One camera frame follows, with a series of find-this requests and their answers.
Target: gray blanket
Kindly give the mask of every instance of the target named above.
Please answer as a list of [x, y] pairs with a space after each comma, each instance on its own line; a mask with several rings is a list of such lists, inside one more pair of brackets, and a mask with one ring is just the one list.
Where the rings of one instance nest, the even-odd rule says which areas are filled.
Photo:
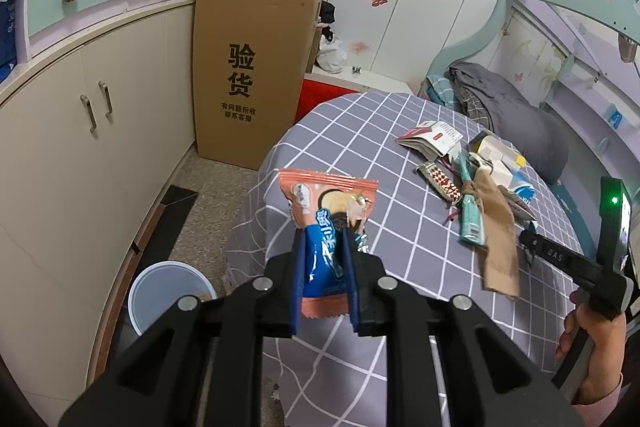
[[513, 143], [547, 184], [556, 183], [569, 158], [558, 120], [530, 105], [504, 77], [479, 64], [459, 62], [450, 73], [455, 83], [462, 83], [482, 102], [494, 133]]

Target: sleeve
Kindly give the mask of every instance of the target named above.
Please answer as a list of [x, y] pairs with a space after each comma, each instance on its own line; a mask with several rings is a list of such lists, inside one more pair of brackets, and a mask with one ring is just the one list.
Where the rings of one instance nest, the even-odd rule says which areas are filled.
[[620, 383], [609, 396], [590, 405], [574, 405], [574, 409], [580, 415], [586, 427], [598, 427], [611, 414], [618, 404], [621, 385], [622, 376], [620, 376]]

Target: beige sock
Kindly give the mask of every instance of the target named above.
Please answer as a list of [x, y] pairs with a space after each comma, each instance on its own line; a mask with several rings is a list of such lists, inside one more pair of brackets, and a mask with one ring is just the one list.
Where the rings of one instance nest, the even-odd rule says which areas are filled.
[[520, 297], [516, 227], [513, 213], [488, 171], [478, 169], [474, 184], [482, 200], [486, 236], [484, 289]]

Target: snack package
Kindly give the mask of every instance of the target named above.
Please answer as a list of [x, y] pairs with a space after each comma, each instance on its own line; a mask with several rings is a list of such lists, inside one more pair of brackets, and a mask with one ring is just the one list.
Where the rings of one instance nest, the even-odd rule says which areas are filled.
[[342, 230], [349, 227], [360, 251], [367, 251], [364, 224], [373, 210], [378, 182], [283, 169], [278, 183], [289, 200], [292, 219], [305, 230], [305, 288], [302, 314], [309, 318], [348, 311], [342, 270]]

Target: gray checkered bedsheet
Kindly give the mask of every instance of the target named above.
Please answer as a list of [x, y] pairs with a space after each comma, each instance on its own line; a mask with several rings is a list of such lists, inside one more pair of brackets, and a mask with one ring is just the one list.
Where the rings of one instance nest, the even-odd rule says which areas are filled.
[[[257, 185], [244, 200], [226, 247], [228, 289], [261, 274], [266, 258], [290, 250], [294, 226], [277, 169], [372, 178], [379, 186], [366, 232], [372, 253], [382, 257], [389, 274], [425, 295], [470, 295], [538, 367], [551, 373], [562, 320], [573, 308], [567, 297], [571, 280], [540, 260], [529, 269], [520, 251], [522, 297], [511, 301], [482, 290], [478, 254], [460, 243], [459, 221], [447, 221], [447, 205], [414, 172], [420, 156], [395, 143], [424, 120], [452, 124], [465, 142], [481, 130], [463, 115], [416, 96], [376, 92], [323, 103], [293, 126], [265, 158]], [[531, 167], [524, 171], [536, 190], [532, 208], [540, 233], [580, 251], [556, 199]], [[265, 339], [263, 360], [264, 374], [280, 385], [285, 425], [385, 424], [385, 339], [358, 338], [348, 317], [303, 319], [296, 338]], [[448, 425], [441, 375], [438, 379]]]

